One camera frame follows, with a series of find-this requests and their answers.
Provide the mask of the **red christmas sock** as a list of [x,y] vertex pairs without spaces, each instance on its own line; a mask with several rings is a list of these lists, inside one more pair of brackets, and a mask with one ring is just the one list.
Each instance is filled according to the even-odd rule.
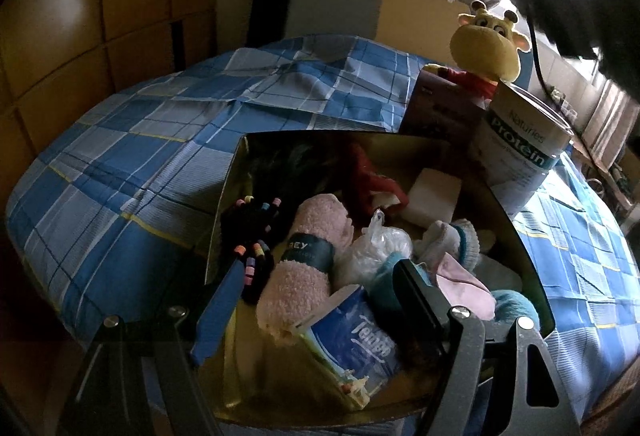
[[408,195],[393,178],[378,171],[366,151],[358,143],[352,144],[358,196],[363,209],[372,215],[382,209],[386,215],[400,214],[409,204]]

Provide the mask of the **clear plastic bag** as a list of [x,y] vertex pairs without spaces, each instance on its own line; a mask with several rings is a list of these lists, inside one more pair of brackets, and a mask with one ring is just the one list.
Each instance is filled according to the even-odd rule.
[[363,228],[360,236],[335,258],[335,289],[349,284],[369,287],[390,255],[411,257],[413,244],[409,234],[403,229],[385,226],[384,222],[385,214],[382,209],[377,209],[369,226]]

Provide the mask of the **gold box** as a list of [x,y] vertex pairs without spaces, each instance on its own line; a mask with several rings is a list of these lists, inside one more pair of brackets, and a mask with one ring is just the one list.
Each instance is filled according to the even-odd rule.
[[359,131],[247,133],[208,273],[229,303],[193,355],[214,415],[318,430],[423,416],[537,435],[562,402],[532,260],[457,145]]

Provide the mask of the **teal plush toy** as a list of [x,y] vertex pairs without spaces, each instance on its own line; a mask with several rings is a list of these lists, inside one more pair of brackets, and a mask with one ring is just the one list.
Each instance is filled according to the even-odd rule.
[[[393,252],[376,271],[367,287],[372,309],[386,312],[399,309],[393,288],[393,272],[404,259],[401,253]],[[432,270],[427,270],[423,263],[416,265],[416,270],[427,286],[442,292],[450,307],[463,306],[482,320],[498,323],[511,324],[517,318],[527,317],[533,321],[534,328],[540,330],[538,312],[528,298],[514,289],[491,291],[447,252],[436,258]]]

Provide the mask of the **blue checkered tablecloth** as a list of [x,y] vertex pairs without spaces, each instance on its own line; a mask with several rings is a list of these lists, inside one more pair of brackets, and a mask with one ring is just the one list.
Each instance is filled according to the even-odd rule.
[[[136,84],[82,115],[12,191],[17,253],[87,344],[154,293],[204,280],[236,144],[280,130],[396,131],[424,58],[348,35],[241,48]],[[555,328],[549,348],[577,416],[639,353],[639,270],[620,226],[568,156],[515,217]]]

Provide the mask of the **yellow giraffe plush toy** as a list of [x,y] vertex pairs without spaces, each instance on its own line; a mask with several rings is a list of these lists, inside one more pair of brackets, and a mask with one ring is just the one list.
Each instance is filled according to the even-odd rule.
[[459,27],[449,49],[457,70],[428,63],[427,73],[459,86],[475,104],[485,108],[494,99],[500,81],[516,81],[521,73],[518,52],[529,52],[529,38],[514,26],[518,14],[505,10],[503,17],[490,13],[482,0],[474,0],[470,13],[458,15]]

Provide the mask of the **white grey knit sock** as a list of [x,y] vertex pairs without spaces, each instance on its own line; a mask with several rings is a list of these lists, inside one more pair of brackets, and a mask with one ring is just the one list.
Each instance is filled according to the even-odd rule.
[[480,261],[480,240],[469,220],[453,223],[436,220],[413,242],[413,253],[416,262],[427,267],[433,267],[447,253],[465,270],[473,272]]

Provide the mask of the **blue tissue pack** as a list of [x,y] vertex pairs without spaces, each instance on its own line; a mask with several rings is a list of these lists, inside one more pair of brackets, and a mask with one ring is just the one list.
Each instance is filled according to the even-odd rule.
[[374,321],[363,286],[349,284],[292,327],[349,409],[362,410],[399,371],[395,342]]

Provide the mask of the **white protein powder can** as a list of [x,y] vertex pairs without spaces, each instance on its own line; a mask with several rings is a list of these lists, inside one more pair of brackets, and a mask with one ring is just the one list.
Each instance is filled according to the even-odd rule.
[[561,114],[520,87],[499,82],[472,148],[509,217],[530,200],[572,138],[572,127]]

